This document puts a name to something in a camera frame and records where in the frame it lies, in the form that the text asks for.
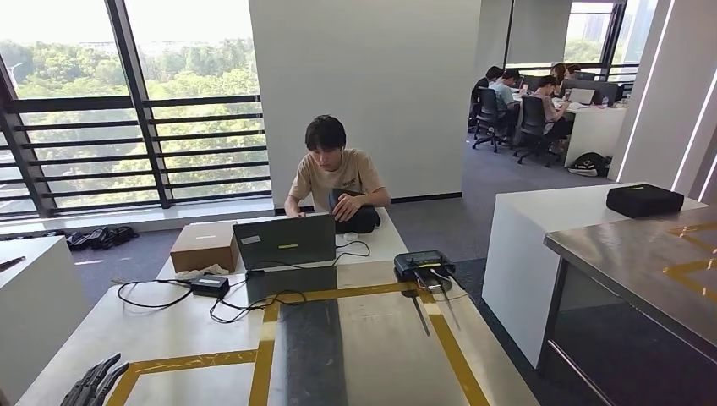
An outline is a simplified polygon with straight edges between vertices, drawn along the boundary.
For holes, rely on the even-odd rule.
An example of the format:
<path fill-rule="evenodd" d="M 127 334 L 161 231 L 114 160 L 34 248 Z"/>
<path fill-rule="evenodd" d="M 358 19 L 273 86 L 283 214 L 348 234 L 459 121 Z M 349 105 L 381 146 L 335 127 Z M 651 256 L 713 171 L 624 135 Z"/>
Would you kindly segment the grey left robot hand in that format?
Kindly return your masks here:
<path fill-rule="evenodd" d="M 121 354 L 117 353 L 89 368 L 66 393 L 60 405 L 103 405 L 110 390 L 129 369 L 129 363 L 118 364 L 120 359 Z"/>

